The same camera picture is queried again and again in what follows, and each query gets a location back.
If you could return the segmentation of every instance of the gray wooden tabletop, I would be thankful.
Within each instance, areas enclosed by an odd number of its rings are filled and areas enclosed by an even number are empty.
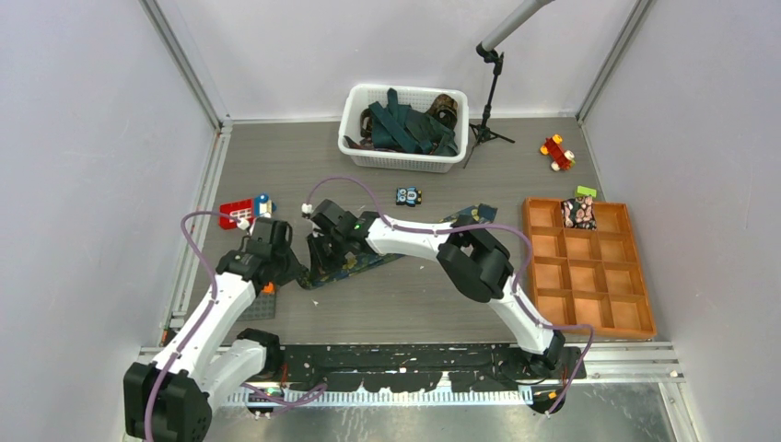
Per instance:
[[[475,151],[466,169],[455,165],[447,174],[360,168],[339,152],[338,122],[246,124],[234,126],[216,194],[223,203],[267,192],[278,207],[274,217],[293,226],[293,250],[309,266],[306,236],[309,221],[301,204],[318,181],[349,175],[367,184],[389,215],[436,222],[472,204],[499,209],[496,223],[520,227],[519,204],[529,196],[566,198],[578,185],[599,189],[586,142],[573,118],[505,119],[491,121],[495,131],[514,138],[512,145],[495,140]],[[576,155],[569,171],[554,172],[541,155],[545,137],[560,134]],[[423,191],[423,204],[399,207],[398,187]],[[359,214],[373,210],[363,191],[350,182],[329,182],[315,194],[317,205],[329,198]],[[495,235],[505,243],[516,267],[523,257],[519,239]],[[212,221],[204,253],[215,264],[239,245],[236,230],[222,230]],[[208,282],[199,272],[190,311],[204,296]],[[461,295],[436,262],[405,257],[355,277],[315,290],[295,283],[278,294],[273,320],[240,321],[227,337],[252,327],[280,336],[282,343],[499,343],[512,342],[505,324],[486,305]]]

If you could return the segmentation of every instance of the plastic basket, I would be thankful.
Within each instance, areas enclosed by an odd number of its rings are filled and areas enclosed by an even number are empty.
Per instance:
[[[361,112],[369,104],[379,101],[388,105],[388,88],[393,87],[399,93],[399,103],[409,104],[416,111],[425,112],[439,94],[448,94],[459,103],[458,122],[456,123],[456,147],[459,149],[455,157],[439,157],[436,155],[400,154],[396,152],[375,152],[347,147],[344,136],[353,140],[361,139]],[[458,90],[433,89],[428,87],[358,85],[350,91],[344,104],[342,123],[339,125],[339,150],[353,159],[358,166],[367,168],[420,170],[423,172],[445,173],[454,164],[461,162],[466,155],[466,144],[469,141],[469,106],[466,95]]]

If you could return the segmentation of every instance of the black tripod stand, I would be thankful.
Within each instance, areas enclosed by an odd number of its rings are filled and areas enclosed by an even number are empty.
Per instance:
[[[480,122],[480,124],[470,123],[469,125],[469,127],[472,129],[472,133],[474,134],[474,145],[472,146],[472,150],[470,151],[469,156],[466,158],[466,161],[464,162],[465,169],[466,166],[469,164],[469,160],[472,159],[472,154],[474,154],[474,149],[476,149],[478,145],[481,145],[483,143],[488,143],[489,141],[495,140],[496,138],[501,138],[510,143],[515,143],[515,140],[511,140],[506,136],[497,134],[496,132],[488,128],[488,119],[491,118],[491,102],[494,100],[494,91],[496,90],[496,80],[498,80],[499,76],[502,74],[502,65],[504,64],[505,61],[505,53],[502,52],[502,54],[500,55],[496,51],[486,51],[485,49],[483,49],[482,43],[477,45],[477,53],[479,53],[483,57],[483,61],[485,61],[486,63],[494,64],[494,81],[491,83],[491,92],[488,93],[488,102],[485,103],[485,107],[483,108],[483,120]]]

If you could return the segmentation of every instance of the red toy car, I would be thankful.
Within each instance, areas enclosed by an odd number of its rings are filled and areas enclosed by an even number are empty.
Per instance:
[[[552,138],[545,138],[545,144],[540,147],[543,155],[550,155],[554,159],[551,163],[553,170],[569,170],[575,164],[575,154],[571,150],[564,150],[561,147],[561,135],[554,135]]]

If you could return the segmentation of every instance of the green block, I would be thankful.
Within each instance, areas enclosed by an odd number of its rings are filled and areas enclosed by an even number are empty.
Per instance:
[[[575,196],[591,196],[596,198],[597,190],[586,186],[577,186],[577,189],[575,189]]]

